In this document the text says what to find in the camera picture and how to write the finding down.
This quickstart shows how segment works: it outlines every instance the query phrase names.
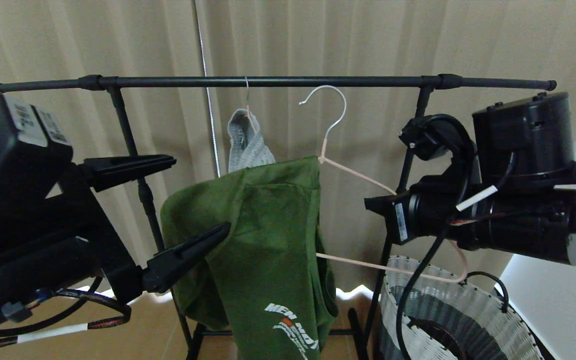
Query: curtain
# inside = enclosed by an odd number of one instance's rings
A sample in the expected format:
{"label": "curtain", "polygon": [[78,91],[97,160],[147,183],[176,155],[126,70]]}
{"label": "curtain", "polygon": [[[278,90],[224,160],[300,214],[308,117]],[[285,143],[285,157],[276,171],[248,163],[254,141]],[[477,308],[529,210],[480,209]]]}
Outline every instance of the curtain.
{"label": "curtain", "polygon": [[[570,93],[576,134],[576,0],[560,2],[0,0],[0,82],[105,76],[203,76],[199,23],[209,76],[418,76],[557,80]],[[318,155],[326,129],[343,103],[322,90],[251,88],[249,106],[278,161]],[[396,187],[405,148],[397,139],[413,116],[418,89],[342,88],[344,120],[329,135],[327,157]],[[470,130],[470,114],[497,101],[532,96],[520,89],[435,91],[428,114],[446,113]],[[57,114],[75,161],[126,155],[110,97],[62,89],[11,93]],[[205,89],[124,89],[142,154],[164,153],[173,168],[147,178],[155,207],[170,194],[214,178],[211,117]],[[246,106],[245,88],[210,89],[217,160],[227,171],[226,124]],[[448,166],[446,156],[416,160],[409,183]],[[321,167],[321,226],[326,251],[378,262],[383,218],[363,198],[381,189],[326,164]],[[97,194],[131,255],[144,265],[153,236],[129,183]],[[432,239],[394,246],[421,259]],[[500,251],[468,253],[471,269],[499,275],[510,258]],[[433,264],[460,271],[446,244]],[[338,287],[373,282],[375,271],[333,264]]]}

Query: woven basket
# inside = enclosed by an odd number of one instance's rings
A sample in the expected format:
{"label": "woven basket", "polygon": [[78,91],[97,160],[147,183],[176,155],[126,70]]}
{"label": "woven basket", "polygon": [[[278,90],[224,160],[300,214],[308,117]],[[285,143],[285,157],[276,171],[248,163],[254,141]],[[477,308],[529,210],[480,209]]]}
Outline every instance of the woven basket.
{"label": "woven basket", "polygon": [[[414,271],[418,260],[392,256],[389,267]],[[425,274],[455,278],[450,271],[429,265]],[[397,303],[409,274],[388,272],[381,291],[381,351],[387,360],[402,359],[396,335]],[[503,313],[502,301],[470,284],[419,278],[406,303],[402,335],[414,360],[457,359],[446,346],[418,326],[407,326],[410,317],[432,321],[444,328],[474,360],[542,360],[535,338],[512,308]]]}

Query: clothes rack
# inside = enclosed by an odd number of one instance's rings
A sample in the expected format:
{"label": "clothes rack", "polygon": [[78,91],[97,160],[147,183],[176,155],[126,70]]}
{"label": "clothes rack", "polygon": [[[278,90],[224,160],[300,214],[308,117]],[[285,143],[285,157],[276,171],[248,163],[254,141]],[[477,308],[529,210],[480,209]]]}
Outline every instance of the clothes rack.
{"label": "clothes rack", "polygon": [[[480,77],[462,77],[450,73],[432,76],[313,76],[313,77],[118,77],[87,75],[78,79],[42,80],[30,82],[0,83],[0,92],[36,91],[50,89],[85,89],[89,91],[106,91],[110,95],[112,104],[117,113],[123,139],[130,156],[137,156],[137,146],[131,130],[126,105],[121,93],[122,88],[210,88],[210,87],[318,87],[320,85],[333,85],[335,87],[412,87],[419,88],[416,101],[415,117],[425,114],[430,95],[436,90],[455,89],[459,87],[480,88],[506,88],[506,89],[538,89],[553,91],[557,82],[555,80],[524,80],[524,79],[487,79]],[[397,193],[406,191],[410,175],[410,168],[414,155],[406,151],[403,169],[401,172]],[[150,229],[153,234],[158,251],[164,249],[162,231],[157,220],[156,209],[153,203],[153,192],[144,178],[137,180],[137,193],[148,217]],[[384,241],[381,251],[380,265],[387,265],[393,244]],[[330,335],[352,336],[359,360],[368,360],[368,341],[375,321],[378,297],[384,284],[385,271],[380,269],[374,285],[374,292],[370,301],[370,308],[366,316],[365,325],[361,326],[359,317],[354,308],[348,310],[350,328],[334,329]],[[204,324],[198,323],[191,335],[186,317],[176,309],[181,323],[183,336],[188,345],[186,360],[196,360],[201,350],[204,337],[230,336],[231,331],[210,331]]]}

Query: floor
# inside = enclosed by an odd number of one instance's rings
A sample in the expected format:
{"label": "floor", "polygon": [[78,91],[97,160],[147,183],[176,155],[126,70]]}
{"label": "floor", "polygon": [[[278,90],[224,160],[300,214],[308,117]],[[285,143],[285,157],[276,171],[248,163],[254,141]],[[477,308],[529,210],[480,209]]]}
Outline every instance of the floor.
{"label": "floor", "polygon": [[[180,360],[186,358],[187,346],[169,297],[144,294],[132,304],[132,317],[125,325],[101,330],[70,333],[58,337],[15,344],[0,348],[0,360]],[[55,298],[34,310],[28,323],[45,319],[72,303]],[[349,328],[346,313],[355,307],[360,321],[365,321],[370,300],[358,294],[350,300],[338,299],[340,316],[335,328]],[[53,326],[81,324],[115,316],[112,310],[87,304],[68,319]],[[190,321],[190,328],[195,323]],[[324,360],[354,360],[357,358],[351,336],[330,336],[322,352]],[[206,337],[199,353],[201,360],[235,360],[237,348],[231,336]]]}

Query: green t-shirt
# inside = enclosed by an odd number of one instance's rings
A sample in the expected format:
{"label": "green t-shirt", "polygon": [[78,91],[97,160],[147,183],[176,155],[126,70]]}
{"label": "green t-shirt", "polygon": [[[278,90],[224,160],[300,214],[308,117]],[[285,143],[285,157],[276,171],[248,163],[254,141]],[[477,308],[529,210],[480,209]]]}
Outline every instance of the green t-shirt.
{"label": "green t-shirt", "polygon": [[228,221],[230,234],[174,285],[181,312],[230,325],[244,360],[315,360],[338,315],[319,229],[316,157],[245,168],[176,192],[161,209],[166,246]]}

